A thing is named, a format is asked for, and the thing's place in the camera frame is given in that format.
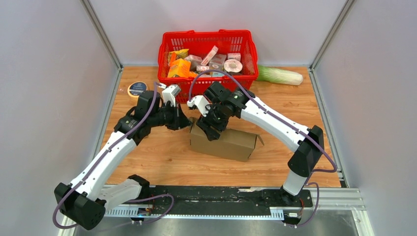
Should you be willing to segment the large cardboard sheet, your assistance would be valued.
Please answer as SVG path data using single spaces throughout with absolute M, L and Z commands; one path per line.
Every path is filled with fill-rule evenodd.
M 218 140 L 209 141 L 203 130 L 197 126 L 196 118 L 191 118 L 190 148 L 194 152 L 223 159 L 247 162 L 257 143 L 264 145 L 259 134 L 227 128 Z

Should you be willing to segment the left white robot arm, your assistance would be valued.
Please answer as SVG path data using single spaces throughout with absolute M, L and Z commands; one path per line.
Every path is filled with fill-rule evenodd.
M 126 112 L 114 127 L 106 145 L 88 166 L 69 184 L 59 183 L 54 189 L 57 207 L 53 223 L 60 229 L 69 229 L 57 222 L 57 213 L 70 218 L 86 230 L 95 228 L 104 214 L 113 208 L 135 200 L 139 204 L 150 198 L 149 182 L 132 175 L 121 184 L 104 189 L 108 178 L 120 162 L 148 136 L 154 127 L 181 130 L 191 122 L 176 102 L 180 88 L 167 86 L 142 92 L 136 106 Z

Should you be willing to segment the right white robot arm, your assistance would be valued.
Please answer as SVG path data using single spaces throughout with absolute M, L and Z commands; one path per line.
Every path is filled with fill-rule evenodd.
M 282 203 L 293 206 L 300 200 L 300 191 L 311 176 L 324 150 L 323 130 L 298 124 L 271 109 L 252 92 L 237 88 L 231 92 L 219 82 L 212 83 L 203 95 L 187 101 L 190 109 L 201 113 L 197 125 L 208 140 L 218 140 L 230 117 L 257 125 L 285 144 L 293 156 L 288 161 L 289 174 L 280 192 Z

